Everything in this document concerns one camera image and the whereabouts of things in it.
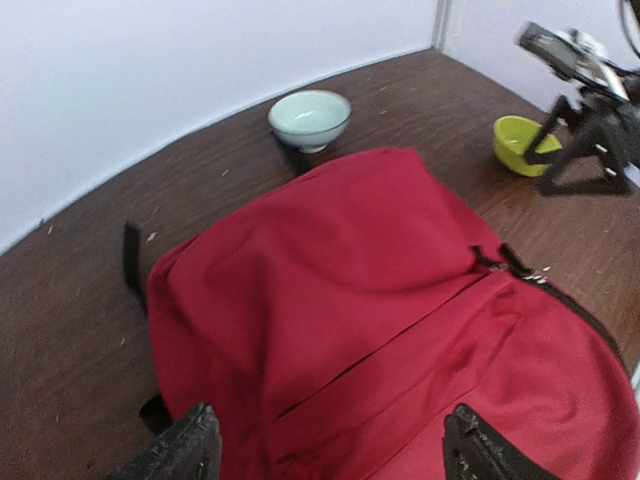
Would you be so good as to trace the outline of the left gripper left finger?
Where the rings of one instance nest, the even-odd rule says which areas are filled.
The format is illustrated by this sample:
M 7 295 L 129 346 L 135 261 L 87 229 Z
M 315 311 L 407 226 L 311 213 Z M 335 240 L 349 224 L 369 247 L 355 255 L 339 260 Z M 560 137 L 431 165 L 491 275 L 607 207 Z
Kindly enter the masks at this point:
M 200 403 L 108 479 L 219 479 L 221 435 L 213 408 Z

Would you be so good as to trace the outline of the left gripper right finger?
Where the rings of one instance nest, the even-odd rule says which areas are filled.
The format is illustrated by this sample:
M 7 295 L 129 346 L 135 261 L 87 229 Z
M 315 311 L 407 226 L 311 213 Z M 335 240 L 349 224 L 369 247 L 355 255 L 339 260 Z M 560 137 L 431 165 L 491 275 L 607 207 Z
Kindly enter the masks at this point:
M 469 405 L 458 404 L 445 417 L 443 457 L 446 479 L 549 479 Z

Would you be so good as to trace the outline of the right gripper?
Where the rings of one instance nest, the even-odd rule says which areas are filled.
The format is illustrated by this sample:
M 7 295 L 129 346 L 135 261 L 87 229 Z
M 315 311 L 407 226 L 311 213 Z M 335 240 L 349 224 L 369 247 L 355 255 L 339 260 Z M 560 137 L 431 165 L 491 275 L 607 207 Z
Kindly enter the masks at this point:
M 548 165 L 536 184 L 542 196 L 628 196 L 629 180 L 623 168 L 639 167 L 639 90 L 630 89 L 628 100 L 614 100 L 593 89 L 580 89 L 581 111 L 560 95 L 540 129 L 523 153 L 528 165 Z M 602 174 L 568 183 L 558 182 L 562 173 L 586 155 L 568 150 L 538 153 L 537 148 L 556 129 L 566 124 L 576 142 L 584 141 L 596 155 Z

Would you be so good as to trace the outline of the red backpack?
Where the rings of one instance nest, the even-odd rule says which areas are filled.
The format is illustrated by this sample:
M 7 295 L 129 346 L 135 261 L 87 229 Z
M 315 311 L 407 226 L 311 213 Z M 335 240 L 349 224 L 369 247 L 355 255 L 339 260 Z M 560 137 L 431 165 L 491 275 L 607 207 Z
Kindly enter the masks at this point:
M 318 166 L 137 272 L 173 419 L 216 414 L 224 479 L 445 479 L 469 405 L 549 479 L 634 479 L 639 408 L 604 325 L 412 149 Z

